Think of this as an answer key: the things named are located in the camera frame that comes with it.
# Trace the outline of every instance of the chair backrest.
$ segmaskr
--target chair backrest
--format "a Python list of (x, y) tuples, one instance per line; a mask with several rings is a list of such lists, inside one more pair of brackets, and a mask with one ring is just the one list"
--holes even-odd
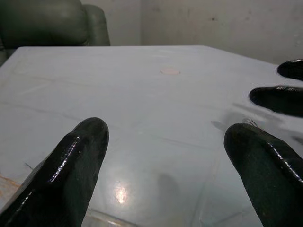
[(21, 46), (110, 45), (105, 14), (79, 0), (0, 0), (0, 65)]

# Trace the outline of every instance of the black rubber glove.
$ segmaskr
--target black rubber glove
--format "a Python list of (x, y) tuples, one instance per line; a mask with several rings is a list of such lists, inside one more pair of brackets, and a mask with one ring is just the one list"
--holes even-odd
[(82, 121), (23, 182), (0, 214), (1, 227), (80, 227), (109, 134), (99, 118)]
[[(303, 80), (302, 60), (279, 66), (282, 76)], [(274, 112), (303, 117), (303, 89), (261, 87), (253, 103)], [(264, 227), (303, 226), (303, 160), (284, 141), (245, 123), (231, 126), (225, 150), (238, 171)]]

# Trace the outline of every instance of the white wall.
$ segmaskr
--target white wall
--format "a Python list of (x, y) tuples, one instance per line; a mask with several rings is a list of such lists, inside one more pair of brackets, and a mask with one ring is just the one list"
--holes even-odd
[(142, 0), (142, 44), (202, 44), (282, 63), (303, 58), (303, 0)]
[(141, 44), (140, 0), (81, 0), (105, 12), (111, 45)]

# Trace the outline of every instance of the gloved finger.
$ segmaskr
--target gloved finger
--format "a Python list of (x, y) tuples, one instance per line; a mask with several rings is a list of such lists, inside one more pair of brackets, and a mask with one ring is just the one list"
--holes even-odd
[(107, 144), (99, 118), (82, 121), (24, 181), (0, 214), (3, 227), (80, 227)]
[(296, 152), (245, 123), (226, 131), (224, 147), (264, 227), (303, 226), (303, 160)]
[(279, 65), (277, 72), (283, 77), (303, 81), (303, 59), (284, 62)]
[(274, 112), (303, 117), (303, 89), (299, 87), (259, 87), (250, 92), (250, 100)]

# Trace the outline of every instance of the table surface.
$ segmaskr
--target table surface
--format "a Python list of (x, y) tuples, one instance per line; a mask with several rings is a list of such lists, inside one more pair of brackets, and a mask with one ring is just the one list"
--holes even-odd
[(302, 156), (301, 120), (248, 99), (303, 86), (276, 67), (205, 46), (19, 48), (0, 68), (0, 207), (66, 133), (99, 117), (110, 142), (91, 209), (149, 227), (262, 226), (223, 137), (248, 118)]

